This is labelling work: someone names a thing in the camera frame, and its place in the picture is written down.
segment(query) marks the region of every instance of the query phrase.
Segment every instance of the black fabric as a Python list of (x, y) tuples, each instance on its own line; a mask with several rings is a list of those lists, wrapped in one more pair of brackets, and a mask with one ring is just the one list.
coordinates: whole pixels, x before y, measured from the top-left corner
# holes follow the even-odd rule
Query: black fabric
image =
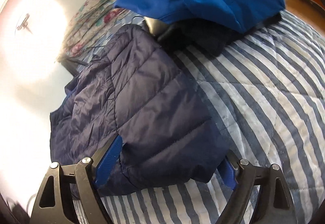
[(101, 195), (208, 182), (227, 146), (187, 82), (150, 34), (121, 27), (51, 113), (51, 160), (77, 163), (117, 132), (123, 149)]
[(207, 50), (213, 56), (219, 56), (225, 46), (280, 20), (281, 14), (278, 13), (251, 28), (248, 32), (241, 34), (221, 24), (205, 19), (186, 19), (173, 24), (158, 38), (158, 41), (170, 52), (178, 50), (180, 47), (185, 48), (190, 43), (194, 43)]
[(323, 224), (324, 220), (325, 220), (325, 201), (322, 202), (321, 206), (313, 215), (309, 224)]
[(16, 204), (13, 211), (10, 210), (7, 203), (0, 194), (0, 223), (1, 224), (28, 224), (29, 216), (23, 208)]

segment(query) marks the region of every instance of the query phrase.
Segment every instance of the white wall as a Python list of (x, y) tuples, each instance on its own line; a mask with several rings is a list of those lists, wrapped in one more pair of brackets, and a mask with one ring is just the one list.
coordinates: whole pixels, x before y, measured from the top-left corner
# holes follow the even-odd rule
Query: white wall
[[(52, 57), (84, 1), (9, 0), (0, 14), (0, 191), (23, 207), (50, 164), (49, 113), (60, 106), (72, 78)], [(15, 35), (25, 13), (31, 13), (34, 35)]]

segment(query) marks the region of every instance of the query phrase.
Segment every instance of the striped bedspread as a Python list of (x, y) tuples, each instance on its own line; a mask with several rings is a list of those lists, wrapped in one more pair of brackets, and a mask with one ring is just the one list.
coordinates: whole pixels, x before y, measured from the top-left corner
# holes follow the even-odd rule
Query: striped bedspread
[[(193, 46), (174, 54), (237, 156), (281, 166), (301, 224), (325, 197), (324, 53), (325, 40), (284, 11), (278, 24), (232, 43), (217, 58)], [(243, 223), (257, 193), (255, 187)], [(191, 180), (102, 200), (115, 224), (206, 224), (216, 222), (230, 195), (216, 172), (207, 184)], [(80, 223), (87, 223), (74, 203)]]

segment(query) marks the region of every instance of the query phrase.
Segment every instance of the bedsheet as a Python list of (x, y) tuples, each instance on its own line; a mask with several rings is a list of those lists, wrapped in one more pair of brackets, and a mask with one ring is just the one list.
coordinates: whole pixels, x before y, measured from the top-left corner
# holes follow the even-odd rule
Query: bedsheet
[[(325, 40), (283, 11), (282, 21), (232, 43), (217, 58), (194, 46), (173, 54), (237, 156), (281, 166), (301, 224), (325, 197), (324, 53)], [(249, 223), (257, 193), (255, 187), (243, 223)], [(118, 224), (206, 224), (216, 222), (230, 195), (216, 172), (207, 184), (190, 180), (102, 200)], [(87, 223), (80, 201), (74, 203), (80, 223)]]

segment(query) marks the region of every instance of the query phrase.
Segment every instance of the black cable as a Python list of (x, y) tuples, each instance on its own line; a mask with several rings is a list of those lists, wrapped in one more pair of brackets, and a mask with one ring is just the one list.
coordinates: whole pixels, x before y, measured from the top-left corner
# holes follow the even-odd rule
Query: black cable
[(88, 63), (86, 63), (84, 61), (81, 61), (81, 60), (78, 60), (78, 59), (75, 59), (74, 57), (68, 57), (68, 58), (66, 58), (66, 60), (71, 62), (71, 63), (76, 63), (76, 64), (83, 65), (83, 66), (88, 65)]
[[(90, 49), (92, 49), (92, 48), (100, 48), (100, 47), (105, 47), (106, 45), (99, 45), (99, 46), (90, 46), (90, 47), (87, 47), (87, 48), (85, 48), (83, 51), (85, 51), (85, 50), (90, 50)], [(81, 56), (82, 55), (82, 53), (81, 54), (79, 54), (78, 56), (72, 56), (71, 58), (78, 58), (79, 56)]]
[(133, 20), (134, 20), (134, 18), (136, 18), (136, 17), (140, 17), (140, 18), (144, 19), (143, 16), (141, 16), (141, 15), (136, 15), (136, 16), (134, 16), (134, 17), (132, 18), (132, 20), (131, 20), (131, 24), (133, 24)]

